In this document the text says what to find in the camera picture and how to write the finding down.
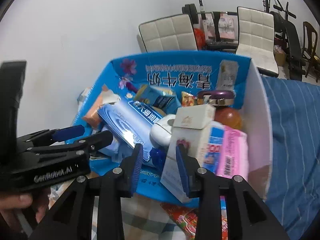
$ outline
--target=human hand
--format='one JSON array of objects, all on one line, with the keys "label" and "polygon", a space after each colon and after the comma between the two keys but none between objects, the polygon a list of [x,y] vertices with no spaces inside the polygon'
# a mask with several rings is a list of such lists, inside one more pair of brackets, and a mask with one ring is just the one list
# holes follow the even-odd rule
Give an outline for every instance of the human hand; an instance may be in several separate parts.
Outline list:
[{"label": "human hand", "polygon": [[21,225],[14,213],[14,209],[32,207],[36,213],[36,221],[39,223],[48,209],[50,189],[44,189],[33,199],[31,194],[7,194],[0,193],[0,213],[10,228],[21,231]]}]

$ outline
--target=blue bedding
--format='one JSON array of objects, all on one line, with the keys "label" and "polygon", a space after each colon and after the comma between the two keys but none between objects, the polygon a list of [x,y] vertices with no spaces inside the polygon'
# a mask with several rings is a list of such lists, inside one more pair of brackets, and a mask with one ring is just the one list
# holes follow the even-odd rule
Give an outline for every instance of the blue bedding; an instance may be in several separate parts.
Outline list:
[{"label": "blue bedding", "polygon": [[291,240],[320,208],[320,88],[262,77],[273,130],[273,166],[266,204]]}]

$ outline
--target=white carton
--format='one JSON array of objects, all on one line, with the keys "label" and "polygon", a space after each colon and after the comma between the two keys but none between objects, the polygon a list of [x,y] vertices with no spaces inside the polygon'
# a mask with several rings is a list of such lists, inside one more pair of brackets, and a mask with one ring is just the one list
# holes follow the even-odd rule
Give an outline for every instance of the white carton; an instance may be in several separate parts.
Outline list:
[{"label": "white carton", "polygon": [[182,203],[190,199],[183,192],[180,180],[176,161],[177,141],[186,143],[188,155],[195,157],[199,163],[203,163],[214,114],[215,107],[209,104],[181,107],[177,111],[161,183]]}]

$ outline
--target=plaid cloth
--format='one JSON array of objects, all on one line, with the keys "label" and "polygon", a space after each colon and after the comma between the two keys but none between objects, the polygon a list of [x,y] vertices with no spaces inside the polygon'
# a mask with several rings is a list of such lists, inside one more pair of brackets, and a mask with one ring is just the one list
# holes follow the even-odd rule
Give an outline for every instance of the plaid cloth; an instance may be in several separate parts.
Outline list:
[{"label": "plaid cloth", "polygon": [[[96,177],[90,173],[88,178]],[[51,187],[49,208],[69,187],[72,180]],[[95,198],[91,239],[97,240],[97,218],[99,197]],[[160,202],[134,194],[121,199],[124,237],[126,240],[188,240],[184,231],[172,221],[160,206]]]}]

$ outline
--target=fingernail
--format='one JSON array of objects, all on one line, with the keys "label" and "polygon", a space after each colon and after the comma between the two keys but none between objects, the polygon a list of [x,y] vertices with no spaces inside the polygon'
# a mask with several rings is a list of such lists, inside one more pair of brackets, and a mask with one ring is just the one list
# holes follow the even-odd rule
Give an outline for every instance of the fingernail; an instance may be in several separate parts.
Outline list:
[{"label": "fingernail", "polygon": [[31,197],[29,195],[20,195],[19,199],[21,202],[30,202]]}]

